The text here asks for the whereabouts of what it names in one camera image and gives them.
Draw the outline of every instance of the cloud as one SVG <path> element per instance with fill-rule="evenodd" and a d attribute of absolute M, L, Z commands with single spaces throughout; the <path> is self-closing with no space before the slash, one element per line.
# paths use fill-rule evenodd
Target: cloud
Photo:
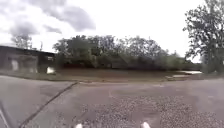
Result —
<path fill-rule="evenodd" d="M 17 21 L 14 26 L 11 27 L 10 33 L 12 35 L 35 35 L 39 34 L 37 28 L 28 21 Z"/>
<path fill-rule="evenodd" d="M 27 0 L 40 7 L 44 13 L 69 23 L 76 31 L 95 29 L 95 24 L 88 13 L 80 7 L 67 5 L 66 0 Z"/>
<path fill-rule="evenodd" d="M 0 30 L 4 27 L 11 35 L 62 34 L 68 25 L 78 32 L 95 29 L 87 12 L 66 0 L 0 0 L 0 20 L 8 22 L 7 26 L 0 25 Z"/>
<path fill-rule="evenodd" d="M 61 30 L 58 29 L 58 28 L 53 28 L 53 27 L 51 27 L 51 26 L 46 26 L 46 25 L 45 25 L 44 27 L 46 28 L 46 30 L 47 30 L 48 32 L 55 32 L 55 33 L 62 34 Z"/>

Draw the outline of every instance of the treeline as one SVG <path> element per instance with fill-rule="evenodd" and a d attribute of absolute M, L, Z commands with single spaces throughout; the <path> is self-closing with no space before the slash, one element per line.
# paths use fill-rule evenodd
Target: treeline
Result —
<path fill-rule="evenodd" d="M 53 48 L 56 63 L 63 68 L 107 68 L 133 70 L 200 70 L 177 53 L 169 54 L 154 40 L 139 36 L 122 39 L 114 36 L 75 36 L 61 39 Z"/>

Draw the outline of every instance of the asphalt road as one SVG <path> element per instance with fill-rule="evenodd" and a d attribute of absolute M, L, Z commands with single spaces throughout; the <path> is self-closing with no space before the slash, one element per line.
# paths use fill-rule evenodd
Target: asphalt road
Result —
<path fill-rule="evenodd" d="M 1 78 L 3 79 L 7 81 L 14 78 Z M 4 99 L 8 104 L 7 109 L 17 122 L 36 111 L 34 106 L 43 105 L 47 101 L 42 100 L 43 97 L 48 96 L 49 100 L 55 95 L 51 92 L 60 92 L 71 84 L 29 82 L 18 79 L 16 83 L 11 83 L 8 94 L 4 91 L 5 97 L 11 97 Z M 27 92 L 26 88 L 34 87 L 38 89 Z M 146 121 L 152 128 L 223 128 L 223 106 L 223 79 L 160 84 L 81 83 L 52 100 L 28 122 L 26 127 L 72 128 L 77 123 L 83 123 L 87 128 L 139 128 L 140 124 Z"/>
<path fill-rule="evenodd" d="M 0 76 L 0 100 L 15 127 L 37 112 L 71 82 L 47 82 Z M 0 128 L 4 128 L 0 118 Z"/>

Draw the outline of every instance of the roof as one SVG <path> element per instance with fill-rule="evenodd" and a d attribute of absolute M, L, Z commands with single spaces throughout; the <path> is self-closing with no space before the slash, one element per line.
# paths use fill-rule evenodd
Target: roof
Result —
<path fill-rule="evenodd" d="M 25 55 L 44 55 L 44 56 L 54 56 L 54 53 L 51 52 L 43 52 L 37 50 L 30 50 L 30 49 L 22 49 L 16 47 L 9 47 L 9 46 L 2 46 L 0 45 L 0 52 L 5 53 L 16 53 L 16 54 L 25 54 Z"/>

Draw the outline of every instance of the tree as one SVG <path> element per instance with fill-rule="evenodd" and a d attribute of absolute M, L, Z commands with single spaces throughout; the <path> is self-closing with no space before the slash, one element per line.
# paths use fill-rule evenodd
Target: tree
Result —
<path fill-rule="evenodd" d="M 190 49 L 186 57 L 203 56 L 208 72 L 222 72 L 224 60 L 224 1 L 205 0 L 206 4 L 186 13 Z"/>
<path fill-rule="evenodd" d="M 59 65 L 73 67 L 163 71 L 188 70 L 194 65 L 184 63 L 185 58 L 177 53 L 168 54 L 154 40 L 139 36 L 122 39 L 110 35 L 75 36 L 59 40 L 53 48 L 58 52 Z"/>
<path fill-rule="evenodd" d="M 30 36 L 13 36 L 11 39 L 18 48 L 33 49 L 32 38 Z"/>

